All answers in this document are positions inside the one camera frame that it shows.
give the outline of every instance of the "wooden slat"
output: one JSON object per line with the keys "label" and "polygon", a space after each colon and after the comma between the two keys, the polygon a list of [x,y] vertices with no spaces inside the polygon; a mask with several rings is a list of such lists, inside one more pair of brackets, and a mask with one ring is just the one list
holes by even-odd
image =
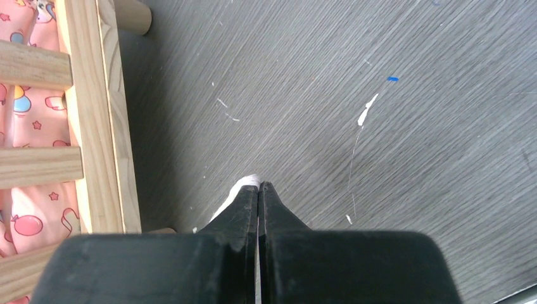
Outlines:
{"label": "wooden slat", "polygon": [[29,295],[58,245],[0,259],[0,303]]}
{"label": "wooden slat", "polygon": [[73,85],[69,55],[0,41],[0,83],[64,91]]}
{"label": "wooden slat", "polygon": [[71,56],[65,92],[71,143],[80,146],[84,178],[76,182],[83,232],[124,232],[95,0],[56,0],[60,49]]}
{"label": "wooden slat", "polygon": [[123,70],[114,2],[112,0],[98,0],[97,4],[123,227],[125,232],[140,233],[142,227],[140,225],[134,162],[130,146],[129,118],[127,116],[127,101],[125,100],[125,87],[123,85]]}
{"label": "wooden slat", "polygon": [[83,178],[78,147],[0,148],[0,189]]}

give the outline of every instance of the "star print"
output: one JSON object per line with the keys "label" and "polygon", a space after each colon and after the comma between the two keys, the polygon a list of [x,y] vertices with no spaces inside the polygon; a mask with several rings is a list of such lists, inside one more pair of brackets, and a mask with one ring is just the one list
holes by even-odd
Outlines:
{"label": "star print", "polygon": [[58,200],[58,197],[60,195],[56,192],[52,192],[51,194],[49,194],[49,197],[51,198],[51,201],[57,201]]}

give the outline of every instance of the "laminate floor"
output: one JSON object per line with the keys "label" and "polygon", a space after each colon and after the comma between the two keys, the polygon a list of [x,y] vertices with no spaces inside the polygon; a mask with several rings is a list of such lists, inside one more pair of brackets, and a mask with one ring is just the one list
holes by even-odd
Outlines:
{"label": "laminate floor", "polygon": [[144,229],[257,173],[314,229],[430,235],[467,303],[537,282],[537,1],[147,3],[120,37]]}

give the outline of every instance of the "white sock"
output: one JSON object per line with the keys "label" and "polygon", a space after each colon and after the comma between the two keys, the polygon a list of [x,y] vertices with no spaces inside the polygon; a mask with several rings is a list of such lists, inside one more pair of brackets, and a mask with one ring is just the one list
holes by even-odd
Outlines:
{"label": "white sock", "polygon": [[214,220],[222,211],[224,211],[233,201],[235,200],[235,197],[237,194],[239,194],[239,190],[243,186],[256,186],[257,189],[259,189],[259,186],[261,185],[261,179],[256,174],[248,175],[243,177],[242,179],[239,179],[233,187],[231,187],[231,190],[229,191],[228,197],[225,199],[222,206],[218,208],[218,210],[215,212],[213,217],[211,218],[210,222]]}

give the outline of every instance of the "wooden post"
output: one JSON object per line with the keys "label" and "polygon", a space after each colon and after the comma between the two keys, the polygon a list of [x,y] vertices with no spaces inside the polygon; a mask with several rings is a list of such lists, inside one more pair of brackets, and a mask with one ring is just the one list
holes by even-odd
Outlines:
{"label": "wooden post", "polygon": [[114,0],[118,28],[144,35],[151,26],[151,10],[137,0]]}

